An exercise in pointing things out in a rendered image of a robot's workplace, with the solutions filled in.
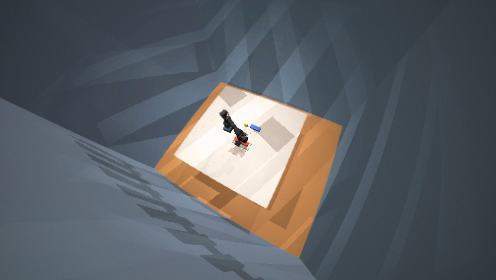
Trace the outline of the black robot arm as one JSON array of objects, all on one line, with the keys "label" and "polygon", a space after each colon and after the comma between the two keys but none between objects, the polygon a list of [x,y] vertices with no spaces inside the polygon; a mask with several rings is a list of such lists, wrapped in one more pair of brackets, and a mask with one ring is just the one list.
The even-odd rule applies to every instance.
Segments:
[{"label": "black robot arm", "polygon": [[242,129],[238,128],[235,123],[233,122],[233,120],[231,119],[229,113],[228,113],[228,116],[226,116],[228,113],[228,111],[226,109],[223,109],[219,112],[219,115],[223,118],[223,125],[225,126],[225,128],[230,128],[230,126],[232,126],[232,128],[234,129],[234,132],[235,132],[235,135],[240,138],[241,142],[243,143],[247,143],[248,141],[248,137],[244,137],[244,132],[242,131]]}]

